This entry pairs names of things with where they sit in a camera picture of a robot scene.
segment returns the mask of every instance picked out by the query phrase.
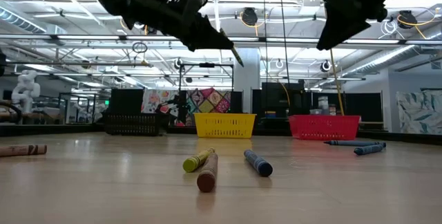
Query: plastic basket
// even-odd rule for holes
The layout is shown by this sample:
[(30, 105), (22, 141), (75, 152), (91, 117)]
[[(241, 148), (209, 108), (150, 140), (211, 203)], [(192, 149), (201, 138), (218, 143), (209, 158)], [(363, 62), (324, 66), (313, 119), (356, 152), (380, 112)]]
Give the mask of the plastic basket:
[(293, 115), (293, 137), (301, 140), (354, 140), (360, 116)]
[(163, 118), (156, 113), (108, 113), (104, 116), (104, 130), (111, 135), (158, 136)]
[(200, 138), (250, 138), (256, 114), (194, 113)]

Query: blue crayon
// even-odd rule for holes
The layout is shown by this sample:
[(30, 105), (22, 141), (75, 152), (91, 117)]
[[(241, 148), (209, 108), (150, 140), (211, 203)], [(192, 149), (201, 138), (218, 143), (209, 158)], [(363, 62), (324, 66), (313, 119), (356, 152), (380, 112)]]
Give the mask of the blue crayon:
[(375, 145), (375, 144), (381, 144), (384, 147), (387, 146), (387, 144), (385, 142), (338, 141), (338, 140), (325, 141), (324, 144), (339, 145), (339, 146), (355, 146), (355, 147), (365, 147), (365, 146)]
[(381, 144), (375, 144), (375, 145), (370, 145), (367, 147), (360, 147), (360, 148), (356, 148), (354, 150), (354, 153), (356, 153), (357, 155), (367, 155), (370, 153), (376, 153), (379, 151), (382, 151), (384, 149), (384, 146)]
[(273, 172), (271, 165), (253, 151), (249, 149), (245, 150), (244, 156), (261, 176), (267, 177)]

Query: red basket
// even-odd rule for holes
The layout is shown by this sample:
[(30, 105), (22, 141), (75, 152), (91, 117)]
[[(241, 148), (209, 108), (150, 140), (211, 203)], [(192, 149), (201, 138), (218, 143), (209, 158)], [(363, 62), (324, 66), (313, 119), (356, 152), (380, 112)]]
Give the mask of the red basket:
[(360, 116), (293, 115), (293, 137), (301, 140), (354, 140)]

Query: pillar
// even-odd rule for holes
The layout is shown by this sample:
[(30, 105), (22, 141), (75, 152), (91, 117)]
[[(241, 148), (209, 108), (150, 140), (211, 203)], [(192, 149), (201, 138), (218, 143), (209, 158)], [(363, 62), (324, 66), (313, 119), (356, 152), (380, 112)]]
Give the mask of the pillar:
[(242, 92), (242, 111), (251, 113), (251, 90), (260, 88), (260, 53), (257, 48), (239, 48), (242, 67), (235, 59), (233, 87)]

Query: yellow basket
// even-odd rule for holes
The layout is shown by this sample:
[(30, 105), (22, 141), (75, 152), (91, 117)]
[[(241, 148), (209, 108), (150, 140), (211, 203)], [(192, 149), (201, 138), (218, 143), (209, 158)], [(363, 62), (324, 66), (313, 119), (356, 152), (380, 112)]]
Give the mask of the yellow basket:
[(200, 138), (250, 138), (256, 114), (194, 113)]

